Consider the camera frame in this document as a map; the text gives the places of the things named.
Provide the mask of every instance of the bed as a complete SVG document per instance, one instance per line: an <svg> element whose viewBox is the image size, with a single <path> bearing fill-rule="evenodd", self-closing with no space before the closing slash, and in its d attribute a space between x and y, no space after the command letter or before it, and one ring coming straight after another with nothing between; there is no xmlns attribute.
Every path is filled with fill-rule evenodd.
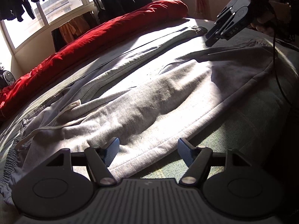
<svg viewBox="0 0 299 224"><path fill-rule="evenodd" d="M178 137L186 137L193 145L203 144L216 152L237 148L262 165L277 142L289 112L272 73L272 39L244 29L231 40L218 41L208 49L200 31L212 26L211 21L182 18L150 29L145 27L143 32L76 64L5 121L0 130L0 186L4 195L1 223L11 223L17 218L15 208L4 201L13 204L11 188L20 177L60 148L82 151L88 145L103 145L114 133L119 134L115 136L120 138L121 150L110 170L118 180L129 176L179 180L187 167L175 151L174 141ZM277 50L280 83L292 100L298 88L299 53L280 45ZM193 79L186 80L185 75L193 75ZM193 89L184 96L188 88ZM63 101L72 90L72 97ZM169 97L162 98L161 95L169 92L172 92ZM200 98L202 92L206 97ZM203 104L206 111L201 112L198 106ZM145 111L154 114L155 107L159 108L159 114L154 119L151 115L144 118ZM100 132L93 125L98 117L94 112L101 112ZM200 115L192 124L186 120L197 114ZM141 127L132 122L150 123ZM168 135L159 131L166 122L169 122L165 128ZM65 141L68 134L76 132L86 138L82 133L86 128L90 129L88 135L92 135L87 141L79 144ZM133 132L123 132L121 128ZM88 177L83 167L75 167L74 171ZM221 168L215 167L210 174L219 171Z"/></svg>

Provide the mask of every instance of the red blanket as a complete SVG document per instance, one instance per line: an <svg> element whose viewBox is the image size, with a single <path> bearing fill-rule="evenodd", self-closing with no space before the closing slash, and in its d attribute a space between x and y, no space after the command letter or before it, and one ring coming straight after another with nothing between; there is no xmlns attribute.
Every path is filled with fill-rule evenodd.
<svg viewBox="0 0 299 224"><path fill-rule="evenodd" d="M95 27L45 59L31 72L6 87L0 94L0 121L5 121L26 102L61 75L99 52L163 22L187 15L187 6L179 0L155 1L134 12Z"/></svg>

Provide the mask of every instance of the screw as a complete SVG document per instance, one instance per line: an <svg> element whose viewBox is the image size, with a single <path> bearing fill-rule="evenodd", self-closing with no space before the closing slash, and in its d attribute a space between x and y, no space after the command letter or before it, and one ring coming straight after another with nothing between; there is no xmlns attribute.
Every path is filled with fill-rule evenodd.
<svg viewBox="0 0 299 224"><path fill-rule="evenodd" d="M102 185L113 185L115 183L116 183L116 181L113 178L102 178L100 180L100 184L102 184Z"/></svg>
<svg viewBox="0 0 299 224"><path fill-rule="evenodd" d="M182 182L184 184L194 184L196 182L196 178L193 178L193 177L190 177L190 176L184 177L184 178L182 178Z"/></svg>

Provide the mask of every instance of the black cable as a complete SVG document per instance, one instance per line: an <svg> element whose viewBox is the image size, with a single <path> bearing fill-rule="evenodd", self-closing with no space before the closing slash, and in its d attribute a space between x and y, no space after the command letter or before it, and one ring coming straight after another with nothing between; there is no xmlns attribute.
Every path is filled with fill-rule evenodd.
<svg viewBox="0 0 299 224"><path fill-rule="evenodd" d="M275 13L274 9L272 8L270 11L274 14L275 21L276 21L276 24L277 24L277 17L276 17L276 13ZM282 88L281 88L281 85L280 85L280 83L279 83L279 79L278 79L277 71L276 71L276 66L275 66L275 54L276 54L276 49L275 49L275 39L276 39L276 28L273 28L273 29L274 29L274 35L273 35L273 67L274 67L274 74L275 74L276 82L277 82L277 85L278 85L278 87L279 87L279 90L280 90L280 92L281 92L283 98L286 100L286 102L291 106L291 108L292 108L293 110L297 110L297 111L299 111L299 109L295 109L295 108L293 108L292 103L288 100L288 98L287 98L286 95L284 94L284 92L283 92L283 90L282 90Z"/></svg>

